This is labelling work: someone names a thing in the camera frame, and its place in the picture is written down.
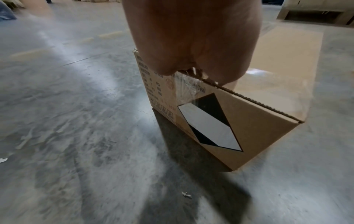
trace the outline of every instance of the blue object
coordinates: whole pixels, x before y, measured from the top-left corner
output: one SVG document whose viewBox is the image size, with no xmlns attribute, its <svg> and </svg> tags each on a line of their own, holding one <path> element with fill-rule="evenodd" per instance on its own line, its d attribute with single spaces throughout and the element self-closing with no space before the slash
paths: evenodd
<svg viewBox="0 0 354 224">
<path fill-rule="evenodd" d="M 16 16 L 12 10 L 0 0 L 0 20 L 15 20 Z"/>
</svg>

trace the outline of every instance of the box flap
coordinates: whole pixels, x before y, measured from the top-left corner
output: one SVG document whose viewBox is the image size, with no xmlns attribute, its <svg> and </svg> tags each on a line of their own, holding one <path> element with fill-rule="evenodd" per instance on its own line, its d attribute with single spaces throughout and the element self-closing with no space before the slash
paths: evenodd
<svg viewBox="0 0 354 224">
<path fill-rule="evenodd" d="M 250 68 L 223 87 L 304 121 L 312 99 L 323 33 L 275 27 L 260 37 Z"/>
</svg>

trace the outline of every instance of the floor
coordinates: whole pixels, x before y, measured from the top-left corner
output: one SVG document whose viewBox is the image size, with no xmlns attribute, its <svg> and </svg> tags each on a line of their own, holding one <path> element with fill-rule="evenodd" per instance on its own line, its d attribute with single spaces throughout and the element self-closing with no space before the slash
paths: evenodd
<svg viewBox="0 0 354 224">
<path fill-rule="evenodd" d="M 354 223 L 354 29 L 263 9 L 324 32 L 313 103 L 231 173 L 151 110 L 119 3 L 0 22 L 1 223 Z"/>
</svg>

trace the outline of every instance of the polished concrete floor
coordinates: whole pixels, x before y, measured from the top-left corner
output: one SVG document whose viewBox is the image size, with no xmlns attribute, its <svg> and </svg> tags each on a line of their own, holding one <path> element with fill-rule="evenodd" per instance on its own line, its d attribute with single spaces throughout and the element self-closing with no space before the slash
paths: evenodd
<svg viewBox="0 0 354 224">
<path fill-rule="evenodd" d="M 151 110 L 119 3 L 28 11 L 0 22 L 0 223 L 354 223 L 354 29 L 264 7 L 324 32 L 313 103 L 230 173 Z"/>
</svg>

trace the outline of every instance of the person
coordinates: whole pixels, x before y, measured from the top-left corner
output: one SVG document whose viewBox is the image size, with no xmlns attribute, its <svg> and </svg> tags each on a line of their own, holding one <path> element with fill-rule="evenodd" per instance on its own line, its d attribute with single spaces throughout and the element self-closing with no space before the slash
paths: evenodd
<svg viewBox="0 0 354 224">
<path fill-rule="evenodd" d="M 261 28 L 260 0 L 124 0 L 144 62 L 161 75 L 202 69 L 218 83 L 242 77 Z"/>
</svg>

